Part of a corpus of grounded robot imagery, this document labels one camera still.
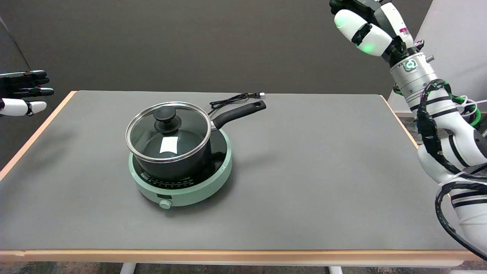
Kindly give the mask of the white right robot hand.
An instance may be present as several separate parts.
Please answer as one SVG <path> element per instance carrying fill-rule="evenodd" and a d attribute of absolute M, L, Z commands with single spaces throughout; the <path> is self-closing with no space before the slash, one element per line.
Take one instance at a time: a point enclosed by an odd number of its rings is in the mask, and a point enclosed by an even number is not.
<path fill-rule="evenodd" d="M 362 52 L 394 65 L 416 49 L 403 17 L 392 2 L 331 0 L 329 5 L 336 28 Z"/>

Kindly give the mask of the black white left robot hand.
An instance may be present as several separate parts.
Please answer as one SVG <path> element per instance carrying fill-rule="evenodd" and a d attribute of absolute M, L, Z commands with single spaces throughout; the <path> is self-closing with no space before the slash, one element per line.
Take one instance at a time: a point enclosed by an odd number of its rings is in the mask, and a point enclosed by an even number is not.
<path fill-rule="evenodd" d="M 2 73 L 0 75 L 1 116 L 32 116 L 47 108 L 45 101 L 29 101 L 26 98 L 47 97 L 54 89 L 42 85 L 50 80 L 44 70 Z"/>

